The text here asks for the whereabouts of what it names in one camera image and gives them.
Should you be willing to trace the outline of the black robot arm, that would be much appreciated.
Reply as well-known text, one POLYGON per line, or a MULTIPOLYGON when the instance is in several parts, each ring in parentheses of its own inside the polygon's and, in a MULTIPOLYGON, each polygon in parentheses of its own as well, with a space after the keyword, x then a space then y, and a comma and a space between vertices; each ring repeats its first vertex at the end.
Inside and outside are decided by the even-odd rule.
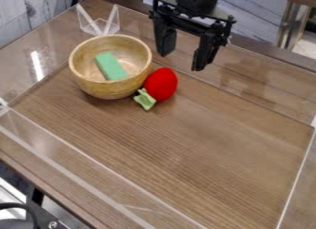
POLYGON ((218 7, 218 0, 152 0, 156 49, 168 56, 177 46, 177 30, 200 37, 192 70, 209 65, 222 46, 230 43, 231 30, 238 19, 218 7))

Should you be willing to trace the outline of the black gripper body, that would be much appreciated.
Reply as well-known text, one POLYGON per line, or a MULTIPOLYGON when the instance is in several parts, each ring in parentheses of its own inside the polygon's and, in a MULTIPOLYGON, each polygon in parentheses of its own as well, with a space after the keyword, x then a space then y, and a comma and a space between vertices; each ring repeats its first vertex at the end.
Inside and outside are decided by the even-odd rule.
POLYGON ((228 45, 238 20, 218 6, 218 0, 153 0, 152 14, 165 16, 180 30, 189 33, 209 31, 220 37, 222 45, 228 45))

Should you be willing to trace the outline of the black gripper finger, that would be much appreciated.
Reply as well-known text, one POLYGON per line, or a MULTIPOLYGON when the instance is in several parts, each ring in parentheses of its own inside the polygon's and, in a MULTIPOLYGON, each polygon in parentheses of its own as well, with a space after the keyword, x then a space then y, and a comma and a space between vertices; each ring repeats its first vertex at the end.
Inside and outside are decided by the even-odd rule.
POLYGON ((192 65, 193 71, 201 71, 215 59, 222 45, 222 39, 211 32, 205 32, 200 37, 199 48, 195 52, 195 60, 192 65))
POLYGON ((176 49, 177 30, 167 22, 155 21, 155 38, 157 52, 161 56, 168 56, 176 49))

